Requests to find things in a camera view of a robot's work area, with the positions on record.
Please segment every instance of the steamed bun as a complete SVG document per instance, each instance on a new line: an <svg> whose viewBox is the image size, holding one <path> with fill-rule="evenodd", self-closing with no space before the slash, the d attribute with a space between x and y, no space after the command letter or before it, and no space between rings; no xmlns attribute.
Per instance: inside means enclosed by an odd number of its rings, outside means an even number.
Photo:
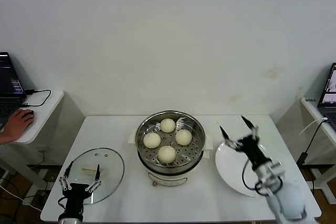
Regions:
<svg viewBox="0 0 336 224"><path fill-rule="evenodd" d="M180 130L175 135L175 139L177 143L180 145L189 145L189 143L191 142L192 136L191 136L190 131Z"/></svg>
<svg viewBox="0 0 336 224"><path fill-rule="evenodd" d="M171 146L162 146L157 154L158 159L162 164L169 164L176 159L175 149Z"/></svg>
<svg viewBox="0 0 336 224"><path fill-rule="evenodd" d="M156 133L148 133L144 138L143 138L143 144L149 148L153 149L156 148L160 145L161 143L161 138L158 134Z"/></svg>
<svg viewBox="0 0 336 224"><path fill-rule="evenodd" d="M176 127L174 120L170 118L163 119L160 123L161 131L165 133L172 132Z"/></svg>

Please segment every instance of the glass lid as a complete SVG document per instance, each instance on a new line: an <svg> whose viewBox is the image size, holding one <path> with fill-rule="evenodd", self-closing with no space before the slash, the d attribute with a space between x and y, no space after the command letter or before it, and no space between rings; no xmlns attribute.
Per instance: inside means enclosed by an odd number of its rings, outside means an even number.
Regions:
<svg viewBox="0 0 336 224"><path fill-rule="evenodd" d="M91 185L99 165L101 185L84 201L90 205L109 197L120 185L124 175L124 162L118 152L97 148L84 152L72 164L68 181Z"/></svg>

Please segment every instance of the laptop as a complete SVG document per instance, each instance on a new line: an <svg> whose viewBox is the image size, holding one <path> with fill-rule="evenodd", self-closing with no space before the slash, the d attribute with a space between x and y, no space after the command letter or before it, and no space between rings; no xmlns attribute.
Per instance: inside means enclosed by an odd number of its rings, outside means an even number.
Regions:
<svg viewBox="0 0 336 224"><path fill-rule="evenodd" d="M332 64L318 109L323 116L328 118L330 125L336 130L336 63Z"/></svg>
<svg viewBox="0 0 336 224"><path fill-rule="evenodd" d="M0 129L26 99L7 52L0 52Z"/></svg>

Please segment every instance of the white plate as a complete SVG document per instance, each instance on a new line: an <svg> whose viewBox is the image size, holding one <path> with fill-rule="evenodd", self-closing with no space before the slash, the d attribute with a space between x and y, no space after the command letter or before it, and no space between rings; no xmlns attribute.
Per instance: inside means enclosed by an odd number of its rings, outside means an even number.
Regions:
<svg viewBox="0 0 336 224"><path fill-rule="evenodd" d="M263 145L259 146L265 156L269 156L268 151ZM216 167L223 180L234 190L241 194L255 197L255 191L247 189L241 179L244 165L247 161L245 153L236 152L222 143L216 152ZM252 171L251 162L248 163L244 175L245 183L249 187L254 187L258 181L257 175Z"/></svg>

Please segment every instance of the white table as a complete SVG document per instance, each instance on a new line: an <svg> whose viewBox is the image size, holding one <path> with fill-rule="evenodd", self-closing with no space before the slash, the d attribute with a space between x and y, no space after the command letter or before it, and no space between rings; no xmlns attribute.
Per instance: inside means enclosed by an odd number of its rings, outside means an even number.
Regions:
<svg viewBox="0 0 336 224"><path fill-rule="evenodd" d="M34 93L28 96L25 102L28 104L41 104L47 95L48 92ZM64 93L62 90L52 90L50 97L42 106L24 108L34 110L34 122L28 126L24 134L17 141L11 144L0 145L0 159L11 166L14 170L21 173L40 189L45 189L46 182L40 176L34 173L28 166L26 166L24 158L17 155L12 145L29 144L34 141L63 96Z"/></svg>
<svg viewBox="0 0 336 224"><path fill-rule="evenodd" d="M273 121L268 115L246 116L260 128L261 142L273 159L283 162L286 178L298 185L312 216L321 210L290 155ZM177 187L153 187L151 180L137 157L134 146L128 144L130 134L143 121L144 116L90 116L85 119L66 158L60 175L69 163L83 152L108 147L116 150L125 163L124 178L119 188L105 200L84 206L84 222L234 222L273 220L263 197L248 197L231 189L219 176L214 154L202 159L192 179ZM249 133L237 115L196 116L213 139L214 149L223 141L219 125L233 138ZM44 206L41 219L56 222L63 209L57 200L62 197L59 184L55 184Z"/></svg>
<svg viewBox="0 0 336 224"><path fill-rule="evenodd" d="M318 110L317 105L319 103L318 99L306 98L301 99L301 103L308 110L314 120L323 118L324 116ZM336 146L336 132L329 123L323 123L321 129L324 131L328 139ZM323 175L321 175L318 169L311 169L311 172L315 176L314 187L315 189L321 189L329 204L336 204L335 195L332 193L328 186L328 182L336 177L336 165L329 168ZM310 188L312 188L312 182L308 182Z"/></svg>

